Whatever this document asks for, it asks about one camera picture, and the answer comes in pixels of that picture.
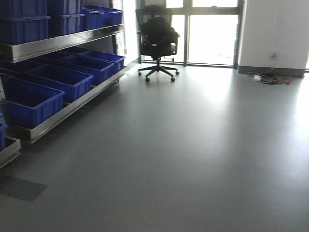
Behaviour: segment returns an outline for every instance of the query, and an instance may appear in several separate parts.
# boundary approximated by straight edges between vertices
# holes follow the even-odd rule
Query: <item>window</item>
[[[238,15],[192,15],[189,63],[233,65]]]
[[[172,56],[174,62],[183,62],[184,55],[184,15],[173,15],[172,26],[180,35],[178,38],[177,54]]]
[[[237,7],[237,0],[193,0],[193,7]]]
[[[166,0],[166,7],[181,8],[183,7],[183,1],[182,0]]]
[[[309,69],[309,56],[308,56],[308,60],[307,60],[306,69]]]

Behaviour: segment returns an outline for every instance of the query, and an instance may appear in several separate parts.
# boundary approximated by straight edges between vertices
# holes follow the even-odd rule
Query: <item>dark floor mat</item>
[[[10,176],[0,177],[0,195],[33,202],[47,185],[22,180]]]

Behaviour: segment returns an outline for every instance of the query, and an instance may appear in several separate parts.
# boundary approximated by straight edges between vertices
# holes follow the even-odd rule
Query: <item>shelf rack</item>
[[[124,24],[87,30],[75,34],[57,36],[30,43],[9,45],[0,43],[0,59],[8,62],[20,62],[64,48],[77,46],[123,32]]]
[[[19,150],[20,150],[19,139],[6,137],[5,143],[6,148],[0,151],[0,168],[12,162],[17,156],[19,156]]]
[[[124,24],[119,24],[18,45],[0,43],[0,59],[16,63],[68,47],[106,38],[123,31]],[[21,140],[34,143],[87,102],[95,98],[99,93],[119,81],[120,77],[126,73],[127,69],[128,68],[125,67],[100,85],[94,87],[91,91],[64,107],[61,111],[53,115],[42,124],[38,125],[36,128],[28,129],[12,125],[15,134]],[[19,139],[6,137],[5,140],[7,147],[0,152],[0,168],[12,162],[19,155],[19,150],[21,148]]]
[[[29,128],[24,128],[24,127],[17,126],[17,125],[12,125],[13,131],[16,133],[17,137],[21,139],[22,141],[26,141],[31,144],[34,143],[35,141],[40,139],[42,136],[44,136],[52,128],[57,126],[64,119],[66,119],[71,114],[73,114],[75,111],[77,111],[82,106],[84,106],[86,103],[94,99],[98,94],[106,90],[109,86],[118,82],[120,77],[122,77],[127,71],[128,71],[128,67],[123,68],[118,73],[111,76],[109,79],[107,79],[100,85],[95,86],[92,90],[90,90],[88,93],[81,96],[76,101],[65,106],[62,110],[60,110],[58,113],[56,113],[55,115],[53,115],[52,117],[50,117],[49,119],[47,119],[46,121],[38,125],[37,127],[33,129],[29,129]]]

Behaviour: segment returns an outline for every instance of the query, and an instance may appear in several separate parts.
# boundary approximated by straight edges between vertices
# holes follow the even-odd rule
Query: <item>wall outlet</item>
[[[278,59],[278,50],[272,50],[269,54],[269,58],[271,60],[277,60]]]

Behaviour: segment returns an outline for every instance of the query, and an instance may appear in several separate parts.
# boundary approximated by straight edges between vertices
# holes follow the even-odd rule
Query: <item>white wall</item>
[[[305,69],[308,0],[245,0],[242,26],[240,66]]]

